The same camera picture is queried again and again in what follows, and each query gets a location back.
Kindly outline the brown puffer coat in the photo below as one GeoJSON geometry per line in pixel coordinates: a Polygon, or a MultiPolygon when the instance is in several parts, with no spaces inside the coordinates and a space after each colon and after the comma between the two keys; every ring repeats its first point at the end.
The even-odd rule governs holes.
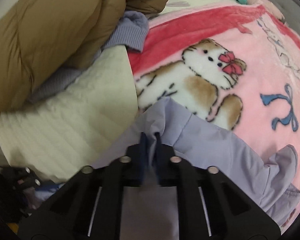
{"type": "Polygon", "coordinates": [[[0,0],[0,113],[19,109],[59,67],[87,68],[126,10],[168,0],[0,0]]]}

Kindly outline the lavender puffer jacket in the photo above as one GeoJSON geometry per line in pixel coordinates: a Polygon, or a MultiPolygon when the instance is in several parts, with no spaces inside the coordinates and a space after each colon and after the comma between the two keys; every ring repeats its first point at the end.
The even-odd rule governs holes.
{"type": "Polygon", "coordinates": [[[298,155],[292,145],[264,163],[233,132],[204,121],[172,99],[161,99],[141,114],[93,167],[107,166],[122,156],[128,146],[138,143],[142,132],[149,139],[151,151],[154,133],[158,132],[163,144],[172,146],[177,155],[193,166],[218,167],[279,225],[300,202],[300,190],[292,184],[298,166],[298,155]]]}

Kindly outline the pink plush pillow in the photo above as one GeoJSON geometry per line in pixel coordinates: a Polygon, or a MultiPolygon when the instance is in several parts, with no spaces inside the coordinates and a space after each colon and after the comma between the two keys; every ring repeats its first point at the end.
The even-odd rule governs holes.
{"type": "Polygon", "coordinates": [[[261,4],[266,10],[274,15],[278,20],[285,23],[285,17],[279,8],[269,0],[247,0],[248,5],[261,4]]]}

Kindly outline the pink cartoon fleece blanket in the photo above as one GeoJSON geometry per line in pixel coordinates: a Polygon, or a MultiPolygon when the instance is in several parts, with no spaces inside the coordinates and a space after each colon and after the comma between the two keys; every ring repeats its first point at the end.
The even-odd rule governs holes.
{"type": "MultiPolygon", "coordinates": [[[[139,110],[170,97],[235,133],[264,160],[286,145],[300,190],[300,37],[262,5],[213,4],[150,20],[141,53],[128,54],[139,110]]],[[[300,199],[270,213],[281,228],[300,199]]]]}

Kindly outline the cream quilted bedspread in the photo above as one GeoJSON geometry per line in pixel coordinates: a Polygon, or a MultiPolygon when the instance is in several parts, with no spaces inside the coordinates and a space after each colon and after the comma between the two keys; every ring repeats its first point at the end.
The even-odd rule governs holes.
{"type": "Polygon", "coordinates": [[[59,94],[0,114],[0,147],[8,163],[52,181],[72,177],[134,121],[138,104],[124,46],[104,50],[59,94]]]}

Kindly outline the lavender knitted sweater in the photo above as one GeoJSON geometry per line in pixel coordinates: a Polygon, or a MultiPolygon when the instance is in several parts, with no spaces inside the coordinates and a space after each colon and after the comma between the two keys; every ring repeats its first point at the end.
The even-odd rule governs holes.
{"type": "MultiPolygon", "coordinates": [[[[117,45],[123,45],[139,53],[142,52],[148,32],[149,23],[144,14],[137,11],[125,11],[110,38],[94,54],[92,62],[100,57],[103,50],[117,45]]],[[[27,98],[27,102],[37,103],[60,93],[82,75],[83,72],[85,72],[85,69],[59,68],[27,98]]]]}

